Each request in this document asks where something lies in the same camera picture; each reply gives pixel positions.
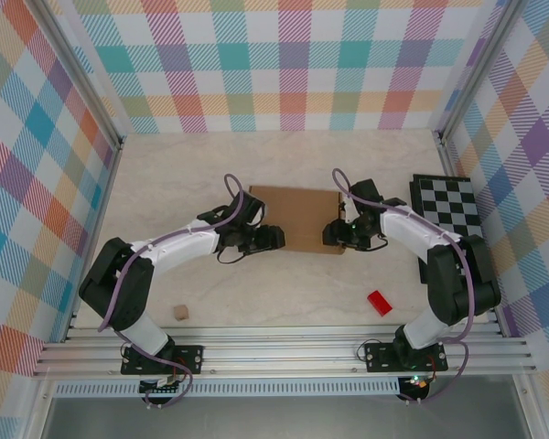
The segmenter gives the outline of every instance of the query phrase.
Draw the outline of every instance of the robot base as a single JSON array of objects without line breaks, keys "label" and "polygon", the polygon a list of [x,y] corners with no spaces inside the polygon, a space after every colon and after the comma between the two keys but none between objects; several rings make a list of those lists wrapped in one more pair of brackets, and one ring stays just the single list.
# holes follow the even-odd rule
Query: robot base
[{"label": "robot base", "polygon": [[[193,375],[201,373],[203,363],[203,346],[175,346],[173,340],[156,354],[160,359],[167,359],[182,364]],[[126,348],[123,353],[122,375],[173,375],[173,367],[148,359],[136,352],[132,347]]]},{"label": "robot base", "polygon": [[424,400],[429,395],[430,385],[430,383],[427,383],[425,386],[420,387],[418,384],[412,383],[411,378],[399,378],[401,393],[396,397],[403,401]]},{"label": "robot base", "polygon": [[366,343],[364,358],[368,372],[439,372],[447,370],[444,347],[437,343],[417,350],[414,361],[407,368],[399,359],[393,343]]}]

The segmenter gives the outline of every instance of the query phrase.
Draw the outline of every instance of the small wooden cube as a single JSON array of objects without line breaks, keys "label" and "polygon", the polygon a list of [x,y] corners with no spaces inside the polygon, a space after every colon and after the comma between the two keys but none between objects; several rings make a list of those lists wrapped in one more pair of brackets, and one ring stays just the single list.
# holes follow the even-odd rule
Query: small wooden cube
[{"label": "small wooden cube", "polygon": [[189,318],[189,310],[185,305],[177,305],[173,308],[173,313],[178,322]]}]

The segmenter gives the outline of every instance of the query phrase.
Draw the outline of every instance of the red block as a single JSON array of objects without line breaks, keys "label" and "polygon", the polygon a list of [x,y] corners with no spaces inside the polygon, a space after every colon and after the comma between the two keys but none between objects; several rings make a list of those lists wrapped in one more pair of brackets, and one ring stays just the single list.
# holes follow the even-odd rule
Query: red block
[{"label": "red block", "polygon": [[391,304],[386,301],[380,291],[375,291],[370,294],[368,296],[368,301],[372,304],[372,306],[374,306],[376,311],[378,311],[378,314],[381,316],[386,316],[393,309]]}]

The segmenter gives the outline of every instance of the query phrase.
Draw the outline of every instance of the metal frame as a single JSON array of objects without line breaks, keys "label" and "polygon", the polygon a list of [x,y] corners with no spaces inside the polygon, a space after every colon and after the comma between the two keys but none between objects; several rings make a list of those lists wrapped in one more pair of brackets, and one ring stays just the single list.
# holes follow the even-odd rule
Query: metal frame
[{"label": "metal frame", "polygon": [[476,14],[475,18],[471,24],[471,30],[464,39],[464,44],[461,47],[459,54],[457,55],[457,60],[452,66],[449,75],[444,83],[443,90],[441,92],[441,98],[439,99],[437,106],[431,113],[427,128],[430,130],[435,130],[439,127],[439,121],[443,116],[443,113],[446,110],[447,103],[449,98],[455,91],[459,79],[461,78],[464,70],[467,66],[468,59],[470,59],[476,44],[481,37],[482,29],[487,25],[494,8],[498,0],[483,0],[479,11]]},{"label": "metal frame", "polygon": [[[439,153],[439,159],[443,164],[443,168],[447,176],[455,176],[457,173],[451,156],[447,151],[447,148],[443,145],[443,142],[438,133],[434,133],[434,139],[436,142],[437,152]],[[506,339],[518,339],[511,338],[511,331],[502,313],[500,307],[495,309],[496,320],[500,326],[501,334]],[[532,374],[513,373],[512,378],[514,380],[514,387],[519,396],[519,402],[524,413],[525,420],[531,436],[537,439],[549,439],[549,429],[544,420],[543,409],[539,397],[537,395],[536,385],[534,383]]]},{"label": "metal frame", "polygon": [[[46,0],[34,0],[36,2],[45,2]],[[133,133],[135,131],[130,117],[122,104],[120,96],[118,95],[117,90],[112,84],[112,80],[108,75],[106,68],[103,66],[102,60],[98,55],[98,51],[93,45],[93,41],[88,34],[87,29],[81,21],[80,14],[77,12],[73,0],[59,0],[59,8],[63,11],[63,15],[67,19],[67,22],[75,35],[75,38],[78,39],[83,53],[85,54],[87,60],[91,64],[93,73],[95,77],[100,82],[100,85],[103,88],[103,92],[106,97],[109,99],[110,104],[112,105],[116,118],[118,120],[119,128],[124,129],[123,134]]]},{"label": "metal frame", "polygon": [[42,381],[36,387],[32,412],[28,417],[24,431],[20,435],[24,439],[39,439],[42,437],[57,383],[55,381]]},{"label": "metal frame", "polygon": [[466,114],[474,96],[476,96],[476,93],[478,92],[479,86],[484,78],[490,73],[494,61],[501,53],[502,46],[504,46],[514,24],[519,19],[528,3],[529,0],[510,0],[506,9],[502,12],[498,23],[494,27],[492,35],[486,42],[486,46],[476,61],[476,66],[469,76],[468,82],[459,94],[451,114],[444,125],[442,138],[446,142],[458,127],[464,114]]},{"label": "metal frame", "polygon": [[[98,237],[100,236],[100,231],[102,230],[103,217],[105,216],[105,212],[108,208],[108,202],[110,201],[110,196],[112,195],[113,182],[116,179],[116,174],[118,173],[118,166],[120,165],[120,159],[122,158],[123,149],[124,149],[124,140],[120,143],[119,148],[113,152],[112,166],[110,167],[110,175],[108,176],[108,181],[106,183],[106,187],[102,194],[102,204],[100,206],[100,209],[98,210],[98,214],[95,219],[95,224],[93,226],[93,233],[91,234],[91,238],[88,241],[87,250],[83,258],[84,263],[83,263],[83,267],[81,267],[80,279],[84,279],[85,276],[87,275],[87,272],[90,270],[92,258],[93,258],[93,255],[95,254],[95,248],[98,243]],[[77,315],[78,310],[80,309],[80,304],[81,304],[80,297],[78,294],[75,294],[75,297],[72,301],[72,305],[67,311],[68,314],[64,316],[64,319],[67,322],[67,325],[64,325],[61,327],[61,330],[57,335],[58,340],[61,340],[61,341],[65,340],[65,337],[67,336],[67,331],[71,326],[71,322]]]},{"label": "metal frame", "polygon": [[[533,358],[521,338],[502,336],[493,313],[476,323],[467,337],[471,352],[466,373],[531,373]],[[193,327],[166,328],[178,344],[203,345],[204,363],[196,380],[404,377],[410,373],[369,374],[355,349],[369,338],[392,341],[398,326],[373,327]],[[454,330],[461,332],[463,325]],[[40,380],[116,380],[120,374],[120,340],[113,332],[71,328],[65,343],[45,346],[35,369]],[[457,373],[463,348],[447,345],[449,371]]]},{"label": "metal frame", "polygon": [[70,42],[65,37],[57,18],[53,15],[45,0],[26,0],[28,10],[37,20],[49,43],[54,48],[57,58],[70,75],[71,82],[80,92],[94,119],[100,125],[103,134],[114,148],[120,149],[123,136],[116,130],[110,115],[103,106],[97,91],[75,55]]}]

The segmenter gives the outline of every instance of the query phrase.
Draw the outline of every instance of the wire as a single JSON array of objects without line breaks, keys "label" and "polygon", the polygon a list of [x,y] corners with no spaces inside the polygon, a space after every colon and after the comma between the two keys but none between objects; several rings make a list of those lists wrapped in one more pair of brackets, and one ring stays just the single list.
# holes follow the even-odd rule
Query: wire
[{"label": "wire", "polygon": [[[466,343],[464,343],[463,341],[457,341],[455,343],[454,342],[449,342],[449,344],[460,345],[464,348],[464,360],[461,362],[461,366],[459,367],[459,370],[457,371],[457,374],[454,376],[454,378],[448,384],[446,384],[446,386],[443,389],[441,389],[437,393],[434,393],[433,395],[430,395],[430,396],[426,397],[424,399],[425,403],[434,401],[434,400],[442,397],[444,395],[444,393],[446,393],[446,391],[451,390],[451,388],[454,387],[454,383],[458,380],[459,377],[461,377],[462,373],[464,373],[464,370],[466,370],[466,366],[468,365],[468,360],[469,360],[468,345]],[[400,396],[402,396],[403,398],[405,398],[408,401],[415,402],[415,399],[411,398],[408,395],[404,395],[404,394],[400,393]]]},{"label": "wire", "polygon": [[[226,174],[225,176],[223,176],[223,181],[224,181],[224,184],[226,185],[226,188],[228,189],[228,192],[230,193],[230,195],[233,198],[235,198],[235,196],[234,196],[233,191],[231,190],[230,183],[228,181],[229,178],[231,178],[234,181],[234,183],[236,184],[236,186],[238,187],[238,194],[240,195],[238,197],[238,204],[236,205],[236,209],[234,210],[234,212],[228,218],[223,219],[222,221],[219,221],[216,224],[211,224],[209,226],[203,226],[203,227],[196,227],[196,228],[193,228],[191,230],[181,229],[181,230],[172,231],[172,232],[170,232],[166,235],[163,235],[159,238],[156,238],[155,240],[151,241],[148,245],[145,245],[141,249],[137,250],[130,258],[128,258],[128,261],[126,261],[126,264],[124,265],[124,267],[120,271],[120,275],[118,276],[118,280],[116,281],[116,285],[114,286],[114,289],[113,289],[112,298],[110,299],[110,304],[108,304],[108,310],[106,311],[106,315],[103,318],[102,324],[100,325],[100,327],[98,327],[98,332],[102,332],[105,328],[108,327],[108,324],[110,323],[110,318],[112,318],[113,310],[116,307],[116,302],[118,301],[118,295],[120,294],[120,288],[122,287],[122,282],[124,281],[124,278],[126,277],[126,274],[128,273],[128,269],[130,268],[130,266],[133,264],[133,262],[136,260],[136,258],[138,258],[142,253],[149,250],[151,248],[151,246],[154,247],[154,246],[158,245],[159,243],[161,243],[163,241],[166,241],[170,238],[174,238],[178,235],[183,235],[183,234],[186,234],[186,233],[197,233],[199,231],[208,231],[208,230],[217,229],[217,228],[219,228],[219,227],[221,227],[225,224],[228,224],[230,221],[232,221],[234,218],[236,218],[238,216],[238,214],[242,210],[244,191],[243,191],[243,188],[242,188],[242,183],[240,182],[240,180],[236,176],[234,176],[233,174]],[[189,368],[187,368],[184,365],[178,364],[174,361],[169,361],[167,359],[160,359],[158,357],[155,357],[154,355],[151,355],[148,352],[145,352],[144,350],[139,348],[137,345],[135,345],[132,341],[130,341],[128,338],[126,338],[120,332],[117,332],[117,331],[114,331],[114,332],[116,333],[116,335],[119,338],[124,340],[126,343],[131,343],[132,348],[136,352],[138,352],[140,355],[142,355],[144,357],[147,357],[148,359],[152,359],[153,361],[156,361],[158,363],[166,364],[168,366],[172,366],[176,369],[179,369],[182,372],[184,372],[185,375],[189,378],[188,384],[187,384],[187,387],[185,388],[185,390],[183,390],[179,395],[171,398],[167,403],[165,403],[163,405],[154,405],[155,407],[157,407],[159,409],[169,407],[169,406],[179,402],[181,399],[183,399],[185,394],[188,391],[191,390],[191,387],[193,386],[193,374],[191,373],[191,370],[189,370]],[[150,394],[150,391],[145,393],[145,401],[150,407],[153,404],[148,400],[148,395],[149,394]]]},{"label": "wire", "polygon": [[372,249],[366,249],[366,250],[356,249],[356,250],[358,250],[358,252],[376,252],[377,250],[383,249],[384,247],[386,247],[388,245],[388,240],[384,237],[384,235],[381,235],[381,233],[379,233],[376,237],[379,240],[384,241],[384,244],[381,244],[378,247],[374,247]]},{"label": "wire", "polygon": [[362,347],[368,343],[369,341],[375,341],[376,343],[382,343],[378,338],[369,338],[367,339],[366,341],[362,341],[362,344],[358,346],[358,348],[356,349],[356,358],[359,359],[362,363],[365,363],[366,362],[366,359],[363,359],[361,356],[360,356],[360,349],[362,349]]},{"label": "wire", "polygon": [[124,354],[124,348],[126,347],[126,345],[128,345],[128,343],[124,342],[120,346],[120,357],[122,357],[123,359],[127,359],[126,355]]},{"label": "wire", "polygon": [[[345,188],[341,185],[341,183],[338,180],[337,174],[340,174],[342,176],[342,178],[344,179],[345,184],[348,185],[348,188]],[[466,255],[461,250],[461,248],[458,246],[458,244],[450,236],[447,235],[447,233],[444,233],[439,227],[437,227],[431,221],[429,221],[429,220],[427,220],[427,219],[425,219],[425,218],[423,218],[419,215],[409,213],[406,210],[398,209],[396,207],[388,206],[388,205],[381,204],[381,203],[374,203],[374,202],[369,201],[367,199],[360,198],[360,197],[357,197],[357,196],[353,195],[349,190],[350,181],[348,180],[348,177],[338,167],[336,167],[333,171],[331,171],[331,177],[333,178],[333,181],[336,183],[336,186],[339,188],[339,190],[341,190],[348,198],[352,198],[355,201],[358,201],[358,202],[360,202],[362,204],[365,204],[367,206],[372,206],[373,208],[385,209],[385,210],[388,210],[390,212],[397,213],[398,215],[403,215],[403,216],[406,216],[408,218],[411,218],[411,220],[422,224],[423,226],[427,227],[428,229],[430,229],[434,233],[438,234],[440,237],[443,237],[451,245],[451,247],[454,249],[454,252],[456,252],[456,254],[457,254],[457,256],[458,256],[458,258],[461,262],[462,268],[464,269],[464,273],[466,274],[466,283],[467,283],[467,286],[468,286],[468,322],[466,323],[466,327],[464,327],[464,330],[457,337],[444,337],[440,341],[442,341],[443,343],[459,344],[459,345],[463,346],[463,348],[465,350],[464,360],[462,362],[461,367],[457,371],[456,376],[453,378],[452,381],[450,381],[447,384],[446,387],[444,387],[438,393],[435,393],[435,394],[429,396],[428,398],[425,398],[425,402],[435,400],[440,395],[442,395],[447,389],[452,387],[452,385],[456,382],[456,380],[464,372],[464,370],[466,369],[466,365],[468,364],[468,359],[469,359],[468,345],[466,343],[464,343],[462,340],[468,335],[470,329],[472,328],[472,325],[474,324],[474,313],[476,312],[476,302],[475,302],[476,297],[474,295],[474,282],[472,280],[472,275],[471,275],[471,272],[469,270],[469,264],[468,264],[468,260],[466,259]],[[409,400],[409,401],[414,401],[409,396],[403,395],[403,397],[405,399]]]},{"label": "wire", "polygon": [[134,349],[136,352],[138,352],[143,357],[147,357],[148,359],[152,359],[153,361],[156,361],[158,363],[166,364],[167,366],[172,366],[173,368],[180,369],[189,378],[189,381],[187,383],[187,387],[185,388],[185,390],[183,390],[179,395],[174,396],[168,402],[166,402],[162,405],[161,404],[153,404],[151,401],[149,401],[148,400],[148,395],[152,391],[147,391],[145,393],[145,402],[148,404],[149,407],[156,407],[157,409],[164,409],[166,407],[170,407],[171,405],[176,404],[177,402],[181,401],[183,399],[183,397],[186,395],[186,393],[191,390],[191,387],[193,386],[193,374],[191,373],[191,370],[187,366],[183,366],[179,363],[176,363],[175,361],[169,361],[168,359],[160,359],[159,357],[155,357],[154,355],[151,355],[148,352],[140,349],[137,345],[132,343],[132,341],[130,341],[128,338],[126,338],[124,336],[124,334],[122,334],[118,331],[114,331],[114,332],[115,332],[116,336],[118,336],[119,338],[124,340],[126,343],[131,343],[132,344],[132,349]]},{"label": "wire", "polygon": [[431,361],[431,368],[433,370],[432,380],[435,381],[436,378],[437,378],[437,376],[436,376],[436,372],[437,372],[436,361],[430,355],[427,355],[427,358]]},{"label": "wire", "polygon": [[227,261],[227,262],[224,262],[220,259],[221,255],[223,254],[223,252],[225,251],[226,249],[221,249],[219,252],[218,252],[218,256],[216,256],[216,259],[218,260],[219,263],[223,263],[224,265],[230,265],[232,263],[237,263],[239,261],[241,261],[242,259],[244,259],[247,254],[243,254],[241,257],[239,257],[238,259],[234,259],[233,261]]}]

